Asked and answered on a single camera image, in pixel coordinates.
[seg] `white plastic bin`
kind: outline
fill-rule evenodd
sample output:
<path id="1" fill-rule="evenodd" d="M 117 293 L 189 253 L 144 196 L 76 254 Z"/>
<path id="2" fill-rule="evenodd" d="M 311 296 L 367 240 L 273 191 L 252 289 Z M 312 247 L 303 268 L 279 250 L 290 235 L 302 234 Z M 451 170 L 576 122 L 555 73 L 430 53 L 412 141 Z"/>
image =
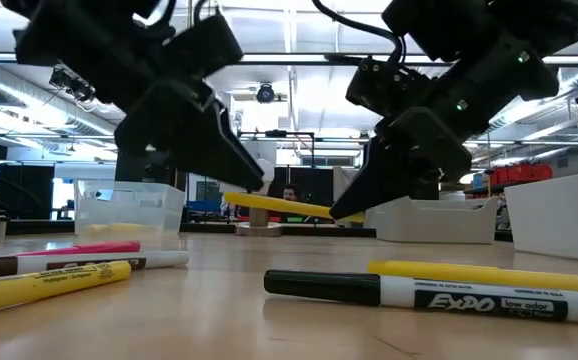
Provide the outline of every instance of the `white plastic bin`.
<path id="1" fill-rule="evenodd" d="M 516 250 L 578 259 L 578 175 L 505 189 Z"/>
<path id="2" fill-rule="evenodd" d="M 410 243 L 491 244 L 498 198 L 432 201 L 400 198 L 365 214 L 381 240 Z"/>
<path id="3" fill-rule="evenodd" d="M 185 193 L 165 184 L 77 180 L 76 235 L 177 234 Z"/>

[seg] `laboratory room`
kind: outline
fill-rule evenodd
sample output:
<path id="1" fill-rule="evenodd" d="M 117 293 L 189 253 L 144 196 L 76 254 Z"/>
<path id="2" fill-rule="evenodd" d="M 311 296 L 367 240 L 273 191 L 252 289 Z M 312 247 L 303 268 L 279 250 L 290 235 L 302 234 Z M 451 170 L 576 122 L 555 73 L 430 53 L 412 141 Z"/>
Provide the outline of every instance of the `laboratory room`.
<path id="1" fill-rule="evenodd" d="M 0 1 L 0 360 L 578 359 L 578 0 Z"/>

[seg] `black marker cap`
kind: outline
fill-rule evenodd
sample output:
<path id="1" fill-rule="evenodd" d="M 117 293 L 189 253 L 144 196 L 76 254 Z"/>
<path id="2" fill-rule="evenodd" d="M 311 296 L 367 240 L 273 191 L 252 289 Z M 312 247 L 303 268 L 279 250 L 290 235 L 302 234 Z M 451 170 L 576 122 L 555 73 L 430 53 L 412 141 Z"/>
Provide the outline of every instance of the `black marker cap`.
<path id="1" fill-rule="evenodd" d="M 271 294 L 380 305 L 380 275 L 268 270 L 265 290 Z"/>

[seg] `pink marker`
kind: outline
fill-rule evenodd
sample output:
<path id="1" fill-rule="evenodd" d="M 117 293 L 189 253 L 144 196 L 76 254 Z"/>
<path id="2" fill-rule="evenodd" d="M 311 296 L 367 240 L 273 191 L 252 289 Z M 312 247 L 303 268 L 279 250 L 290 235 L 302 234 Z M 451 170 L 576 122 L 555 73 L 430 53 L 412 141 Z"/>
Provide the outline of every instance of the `pink marker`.
<path id="1" fill-rule="evenodd" d="M 73 254 L 97 254 L 97 253 L 118 253 L 118 252 L 139 252 L 139 241 L 106 242 L 97 244 L 76 245 L 62 249 L 32 251 L 16 254 L 16 256 L 32 255 L 73 255 Z"/>

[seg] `black marker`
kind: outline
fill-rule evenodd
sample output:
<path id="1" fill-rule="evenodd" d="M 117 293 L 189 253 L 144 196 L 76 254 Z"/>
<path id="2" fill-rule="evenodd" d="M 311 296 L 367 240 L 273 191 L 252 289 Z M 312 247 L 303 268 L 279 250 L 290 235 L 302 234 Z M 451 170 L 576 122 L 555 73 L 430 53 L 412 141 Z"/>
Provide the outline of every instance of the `black marker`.
<path id="1" fill-rule="evenodd" d="M 267 292 L 370 306 L 578 322 L 578 292 L 376 274 L 269 270 Z"/>

